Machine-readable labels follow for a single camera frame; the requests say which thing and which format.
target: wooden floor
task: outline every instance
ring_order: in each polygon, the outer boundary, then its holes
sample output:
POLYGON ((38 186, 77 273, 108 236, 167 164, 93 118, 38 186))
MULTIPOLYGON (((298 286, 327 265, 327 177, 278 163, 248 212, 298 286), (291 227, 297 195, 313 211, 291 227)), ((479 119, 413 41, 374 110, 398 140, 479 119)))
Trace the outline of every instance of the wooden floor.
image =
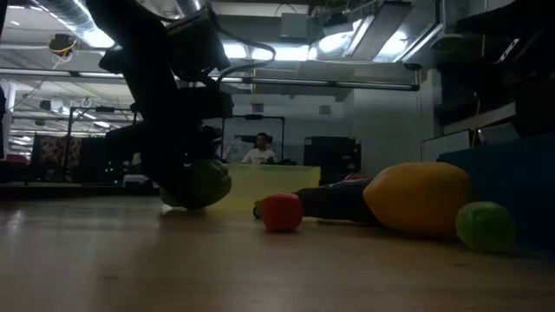
POLYGON ((3 205, 0 311, 555 311, 555 266, 249 212, 158 218, 157 198, 3 205))

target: person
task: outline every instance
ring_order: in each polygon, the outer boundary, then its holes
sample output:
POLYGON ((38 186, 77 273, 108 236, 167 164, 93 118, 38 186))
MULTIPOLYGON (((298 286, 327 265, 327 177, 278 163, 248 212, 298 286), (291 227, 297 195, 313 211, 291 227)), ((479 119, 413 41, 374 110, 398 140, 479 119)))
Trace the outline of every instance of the person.
POLYGON ((268 148, 268 134, 257 134, 256 148, 251 149, 241 161, 243 164, 260 165, 268 159, 277 161, 276 154, 268 148))

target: white shirt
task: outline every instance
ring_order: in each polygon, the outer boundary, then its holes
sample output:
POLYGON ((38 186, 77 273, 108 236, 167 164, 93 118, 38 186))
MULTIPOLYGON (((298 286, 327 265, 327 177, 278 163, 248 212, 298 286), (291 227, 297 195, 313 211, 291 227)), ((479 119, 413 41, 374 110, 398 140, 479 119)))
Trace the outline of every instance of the white shirt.
POLYGON ((276 160, 276 154, 269 149, 265 151, 260 151, 257 148, 251 149, 243 158, 243 164, 255 164, 260 165, 263 161, 266 161, 270 158, 276 160))

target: yellow object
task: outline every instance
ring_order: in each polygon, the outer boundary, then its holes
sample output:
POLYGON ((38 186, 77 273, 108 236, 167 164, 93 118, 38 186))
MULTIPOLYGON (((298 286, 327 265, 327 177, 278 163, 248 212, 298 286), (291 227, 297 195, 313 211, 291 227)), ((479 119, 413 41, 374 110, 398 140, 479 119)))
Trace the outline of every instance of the yellow object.
POLYGON ((364 190, 369 209, 386 227, 442 236, 455 232, 459 209, 474 200, 470 176, 446 163, 406 163, 385 169, 364 190))
POLYGON ((320 168, 226 164, 232 177, 232 191, 210 209, 252 211, 257 200, 280 192, 318 187, 320 168))

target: yellow box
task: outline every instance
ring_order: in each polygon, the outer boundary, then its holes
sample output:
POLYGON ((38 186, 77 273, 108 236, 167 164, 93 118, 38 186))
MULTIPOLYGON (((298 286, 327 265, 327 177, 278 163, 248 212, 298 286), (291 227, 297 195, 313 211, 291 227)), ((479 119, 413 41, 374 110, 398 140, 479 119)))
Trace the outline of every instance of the yellow box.
POLYGON ((232 177, 232 191, 214 207, 252 210, 254 202, 280 192, 318 187, 320 167, 226 164, 232 177))

